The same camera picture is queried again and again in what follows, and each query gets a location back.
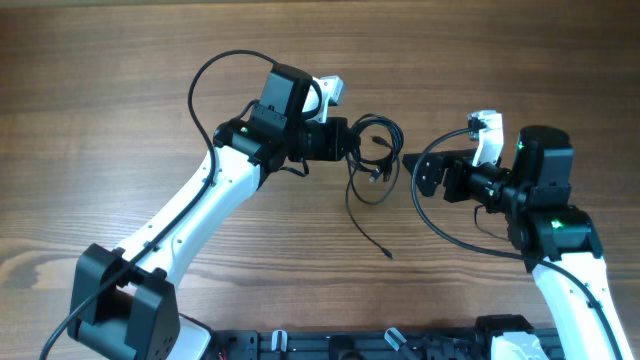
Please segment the black USB cable long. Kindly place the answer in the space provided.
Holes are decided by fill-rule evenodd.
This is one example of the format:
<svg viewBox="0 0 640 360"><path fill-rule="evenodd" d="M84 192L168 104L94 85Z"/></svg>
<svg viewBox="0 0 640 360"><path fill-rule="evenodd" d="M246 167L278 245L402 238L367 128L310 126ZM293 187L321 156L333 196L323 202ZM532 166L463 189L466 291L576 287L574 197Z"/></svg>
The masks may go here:
<svg viewBox="0 0 640 360"><path fill-rule="evenodd" d="M383 115L368 113L356 120L350 130L360 138L362 133L370 127L379 126L386 130L390 140L374 135L371 137L373 143L388 150L388 154L378 159L366 159L362 156L360 146L356 145L353 150L349 150L345 155L349 180L345 189L345 209L356 229L374 246L376 246L388 259L393 260L393 254L371 238L357 223L352 214L349 202L349 195L353 194L358 201L363 204L375 206L383 203L393 191L400 172L400 154L405 144L405 137L401 127L393 120ZM386 192L378 200L366 200L363 198L354 184L354 177L357 172L368 173L372 182L382 178L383 182L390 181L391 184Z"/></svg>

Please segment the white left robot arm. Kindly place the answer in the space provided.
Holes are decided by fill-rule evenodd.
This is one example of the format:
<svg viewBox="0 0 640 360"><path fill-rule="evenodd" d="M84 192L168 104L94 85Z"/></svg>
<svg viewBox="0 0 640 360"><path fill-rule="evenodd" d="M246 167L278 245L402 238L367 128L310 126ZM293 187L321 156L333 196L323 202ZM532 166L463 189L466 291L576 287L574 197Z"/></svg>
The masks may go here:
<svg viewBox="0 0 640 360"><path fill-rule="evenodd" d="M180 313L176 292L224 220L285 161L339 161L353 137L328 110L337 76L273 64L259 99L206 139L200 169L142 228L113 249L89 246L77 261L68 336L108 359L214 359L207 325Z"/></svg>

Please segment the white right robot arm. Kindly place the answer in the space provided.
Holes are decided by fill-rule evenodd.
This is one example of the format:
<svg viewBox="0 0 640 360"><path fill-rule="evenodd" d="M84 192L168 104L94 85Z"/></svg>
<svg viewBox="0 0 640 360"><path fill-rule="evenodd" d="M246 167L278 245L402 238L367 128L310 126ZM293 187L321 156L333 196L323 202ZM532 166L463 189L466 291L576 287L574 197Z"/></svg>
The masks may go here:
<svg viewBox="0 0 640 360"><path fill-rule="evenodd" d="M462 135L455 130L402 163L411 175L411 197L445 188L450 203L477 201L507 222L510 258L524 263L552 314L568 359L630 359L628 340L609 291L602 243L591 217L570 204L574 148L554 127L520 130L511 168L475 165L469 150L436 151Z"/></svg>

